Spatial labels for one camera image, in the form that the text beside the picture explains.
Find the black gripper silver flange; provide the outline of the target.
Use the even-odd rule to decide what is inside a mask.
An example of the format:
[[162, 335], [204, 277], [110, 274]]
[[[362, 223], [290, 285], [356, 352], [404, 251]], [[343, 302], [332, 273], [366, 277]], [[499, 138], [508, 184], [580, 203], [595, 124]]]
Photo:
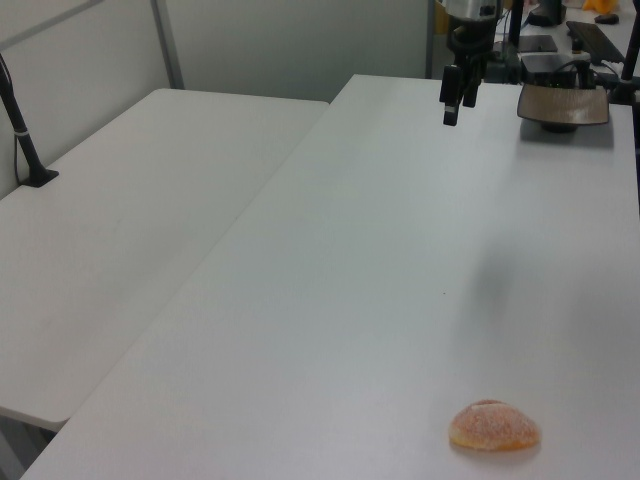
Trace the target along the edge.
[[439, 101], [444, 105], [444, 125], [457, 124], [461, 68], [466, 68], [462, 105], [467, 108], [476, 105], [484, 76], [484, 60], [480, 57], [492, 48], [502, 7], [503, 2], [496, 0], [446, 2], [447, 48], [454, 54], [455, 65], [447, 65], [443, 71]]

